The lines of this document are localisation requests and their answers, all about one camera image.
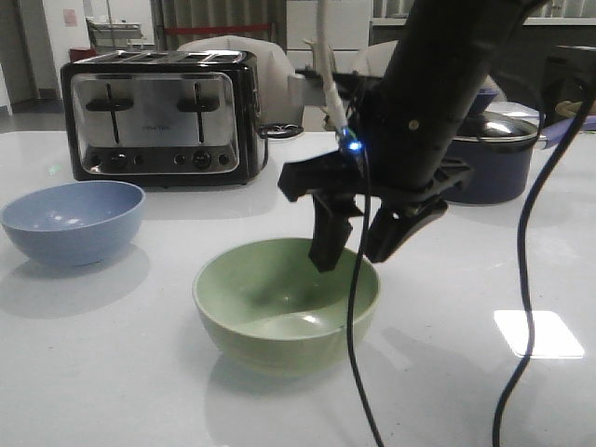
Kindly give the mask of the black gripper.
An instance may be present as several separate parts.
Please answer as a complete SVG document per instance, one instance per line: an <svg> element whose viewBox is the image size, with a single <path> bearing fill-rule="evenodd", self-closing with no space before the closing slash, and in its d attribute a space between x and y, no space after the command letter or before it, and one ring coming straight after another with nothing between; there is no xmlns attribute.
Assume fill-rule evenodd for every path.
<svg viewBox="0 0 596 447"><path fill-rule="evenodd" d="M441 194L469 183L473 169L459 159L445 158L421 187L397 186L371 177L368 183L357 164L338 151L283 165L278 188L290 201L313 195L315 223L308 256L316 269L335 269L353 226L362 215L356 195L371 189L382 200L369 228L365 255L371 262L387 261L410 237L444 215Z"/></svg>

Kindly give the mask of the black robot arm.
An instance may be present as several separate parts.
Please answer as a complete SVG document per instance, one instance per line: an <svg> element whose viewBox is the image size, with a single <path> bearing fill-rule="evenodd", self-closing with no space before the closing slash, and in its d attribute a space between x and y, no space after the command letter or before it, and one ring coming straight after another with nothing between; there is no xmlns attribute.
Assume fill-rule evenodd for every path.
<svg viewBox="0 0 596 447"><path fill-rule="evenodd" d="M284 165L290 201L313 198L309 258L333 270L359 214L355 198L381 201L364 246L374 263L447 210L442 192L467 176L446 159L495 56L538 8L536 1L417 1L383 77L358 82L355 112L342 116L338 146Z"/></svg>

